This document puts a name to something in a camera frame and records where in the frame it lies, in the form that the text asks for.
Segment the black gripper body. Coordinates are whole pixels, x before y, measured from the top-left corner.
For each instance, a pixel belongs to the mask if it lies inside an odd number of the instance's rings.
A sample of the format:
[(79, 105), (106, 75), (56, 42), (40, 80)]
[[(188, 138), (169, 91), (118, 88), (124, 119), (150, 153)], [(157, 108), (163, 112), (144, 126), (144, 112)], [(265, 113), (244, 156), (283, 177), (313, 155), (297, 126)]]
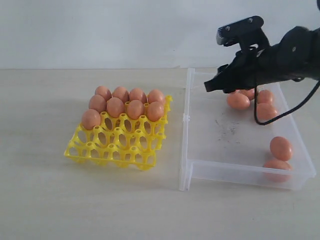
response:
[(224, 74), (221, 74), (230, 79), (229, 91), (225, 93), (287, 81), (288, 77), (279, 71), (276, 63), (278, 50), (278, 46), (272, 46), (260, 51), (251, 49), (248, 54), (238, 51)]

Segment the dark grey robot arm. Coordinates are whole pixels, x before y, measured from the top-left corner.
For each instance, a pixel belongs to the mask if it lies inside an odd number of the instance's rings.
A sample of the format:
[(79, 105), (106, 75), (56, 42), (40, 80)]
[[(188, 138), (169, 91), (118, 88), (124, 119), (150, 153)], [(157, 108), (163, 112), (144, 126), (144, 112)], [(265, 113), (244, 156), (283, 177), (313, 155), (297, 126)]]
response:
[(278, 44), (246, 47), (204, 83), (205, 90), (248, 90), (256, 86), (320, 78), (320, 31), (296, 26)]

